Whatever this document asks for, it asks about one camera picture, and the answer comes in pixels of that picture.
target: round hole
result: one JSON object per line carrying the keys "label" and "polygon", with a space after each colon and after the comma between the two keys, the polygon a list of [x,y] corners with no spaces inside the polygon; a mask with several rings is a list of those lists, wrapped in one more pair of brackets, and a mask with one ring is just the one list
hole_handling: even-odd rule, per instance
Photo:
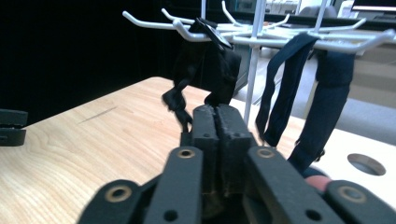
{"label": "round hole", "polygon": [[178,156],[182,159],[189,159],[195,156],[194,151],[192,151],[191,149],[181,149],[178,152]]}
{"label": "round hole", "polygon": [[275,153],[272,152],[272,151],[271,151],[270,149],[268,149],[268,148],[260,148],[259,150],[257,150],[257,154],[258,154],[260,157],[265,158],[265,159],[272,158],[272,157],[275,156]]}
{"label": "round hole", "polygon": [[321,221],[321,215],[319,212],[315,211],[315,210],[306,210],[305,214],[307,217],[309,217],[309,219],[314,220],[314,221]]}
{"label": "round hole", "polygon": [[105,198],[111,203],[120,203],[132,195],[132,190],[124,185],[114,186],[106,192]]}
{"label": "round hole", "polygon": [[384,175],[387,170],[378,161],[368,156],[352,153],[347,156],[347,160],[358,170],[368,175]]}
{"label": "round hole", "polygon": [[177,211],[168,210],[163,214],[163,219],[168,222],[175,221],[177,219]]}

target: black clamp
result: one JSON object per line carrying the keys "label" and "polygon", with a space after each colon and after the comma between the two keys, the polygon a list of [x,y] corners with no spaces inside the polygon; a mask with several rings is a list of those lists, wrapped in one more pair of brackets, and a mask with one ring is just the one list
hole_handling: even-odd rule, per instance
{"label": "black clamp", "polygon": [[18,147],[24,144],[27,112],[0,109],[0,147]]}

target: hanging strap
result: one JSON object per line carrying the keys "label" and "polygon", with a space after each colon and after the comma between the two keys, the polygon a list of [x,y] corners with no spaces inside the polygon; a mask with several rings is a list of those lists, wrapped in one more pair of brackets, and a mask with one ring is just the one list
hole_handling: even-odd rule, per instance
{"label": "hanging strap", "polygon": [[[318,39],[307,34],[300,34],[289,41],[268,63],[267,79],[256,126],[262,141],[276,147],[289,121],[291,108],[300,83],[301,73],[309,51]],[[271,108],[271,99],[275,91],[274,78],[280,65],[285,62],[285,69],[268,129],[265,127]]]}
{"label": "hanging strap", "polygon": [[347,101],[354,62],[354,54],[324,50],[318,53],[318,85],[314,100],[296,147],[288,158],[299,172],[324,154],[323,148]]}
{"label": "hanging strap", "polygon": [[217,25],[214,22],[196,19],[191,26],[192,33],[205,33],[212,42],[188,42],[184,41],[173,69],[174,88],[163,95],[163,101],[168,109],[175,112],[177,120],[182,126],[182,132],[189,131],[192,117],[186,111],[186,101],[182,91],[192,82],[194,76],[205,57],[206,50],[210,44],[214,44],[218,53],[215,60],[219,64],[221,74],[210,74],[210,76],[221,76],[221,83],[216,91],[205,98],[205,104],[217,106],[229,104],[233,98],[236,80],[239,73],[241,57],[230,49],[232,47],[227,40],[216,33]]}

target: wooden table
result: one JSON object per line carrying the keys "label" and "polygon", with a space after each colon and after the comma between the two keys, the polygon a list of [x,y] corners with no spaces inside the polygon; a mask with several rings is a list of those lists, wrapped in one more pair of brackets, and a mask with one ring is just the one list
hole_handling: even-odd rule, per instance
{"label": "wooden table", "polygon": [[[170,80],[152,77],[26,127],[22,147],[0,147],[0,222],[75,223],[104,184],[116,179],[144,184],[158,175],[181,130],[161,101],[171,87]],[[188,87],[184,94],[192,111],[208,92]],[[244,108],[242,102],[232,105]],[[278,147],[285,156],[303,125],[290,118]],[[249,128],[255,133],[252,123]]]}

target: white hook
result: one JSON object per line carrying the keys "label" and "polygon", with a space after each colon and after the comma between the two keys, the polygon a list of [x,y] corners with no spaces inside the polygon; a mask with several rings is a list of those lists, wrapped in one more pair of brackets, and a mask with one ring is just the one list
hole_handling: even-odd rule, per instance
{"label": "white hook", "polygon": [[161,9],[161,12],[163,13],[163,15],[165,15],[166,18],[168,18],[171,21],[174,20],[180,20],[183,23],[187,23],[187,24],[193,24],[195,22],[195,20],[189,20],[189,19],[184,19],[184,18],[180,18],[180,17],[175,17],[175,16],[171,16],[165,8]]}
{"label": "white hook", "polygon": [[278,26],[280,26],[282,24],[285,24],[286,22],[288,22],[289,17],[290,17],[290,14],[286,15],[285,20],[279,21],[277,23],[274,23],[274,24],[271,24],[271,25],[268,25],[268,26],[263,26],[262,29],[268,30],[268,29],[272,29],[272,28],[278,27]]}
{"label": "white hook", "polygon": [[222,7],[222,10],[223,10],[225,16],[228,18],[228,20],[229,20],[233,25],[235,25],[235,26],[246,26],[245,24],[242,24],[242,23],[236,21],[236,20],[233,18],[233,16],[230,14],[230,12],[228,12],[227,7],[225,6],[225,2],[224,2],[224,1],[221,1],[221,7]]}
{"label": "white hook", "polygon": [[[385,41],[390,41],[395,38],[396,34],[394,30],[387,30],[382,32],[380,35],[377,35],[373,38],[370,38],[366,40],[363,43],[359,44],[350,44],[350,43],[345,43],[340,44],[340,42],[336,41],[324,41],[324,40],[319,40],[315,44],[316,49],[327,49],[327,50],[333,50],[333,51],[338,51],[338,52],[344,52],[344,53],[356,53],[364,49],[369,49],[372,47],[375,47],[377,45],[380,45],[381,43],[384,43]],[[252,39],[248,37],[240,37],[240,36],[234,36],[231,40],[235,44],[249,44],[249,45],[254,45],[254,46],[265,46],[265,47],[272,47],[272,48],[282,48],[285,46],[289,40],[284,39]]]}
{"label": "white hook", "polygon": [[140,21],[127,11],[122,12],[122,16],[124,16],[128,21],[131,21],[133,24],[144,27],[144,28],[152,28],[152,29],[163,29],[163,30],[175,30],[175,26],[170,23],[161,23],[161,22],[151,22],[151,21]]}
{"label": "white hook", "polygon": [[181,23],[180,20],[175,19],[173,21],[173,26],[175,27],[175,29],[178,31],[178,33],[185,38],[186,40],[190,41],[190,42],[204,42],[204,41],[210,41],[210,38],[207,37],[204,34],[194,34],[189,32],[183,25],[183,23]]}
{"label": "white hook", "polygon": [[[348,26],[334,26],[334,27],[322,27],[319,28],[319,32],[331,32],[331,31],[348,31],[348,30],[355,30],[362,26],[367,19],[363,18],[356,22],[353,25],[348,25]],[[300,33],[300,32],[314,32],[315,28],[306,28],[306,29],[291,29],[294,32]]]}
{"label": "white hook", "polygon": [[375,46],[378,46],[386,41],[393,40],[396,34],[394,30],[386,30],[382,32],[380,35],[377,35],[374,38],[368,39],[365,42],[359,44],[350,44],[343,43],[340,45],[339,42],[332,42],[332,41],[318,41],[315,44],[316,49],[330,49],[334,51],[344,52],[344,53],[356,53],[364,49],[370,49]]}

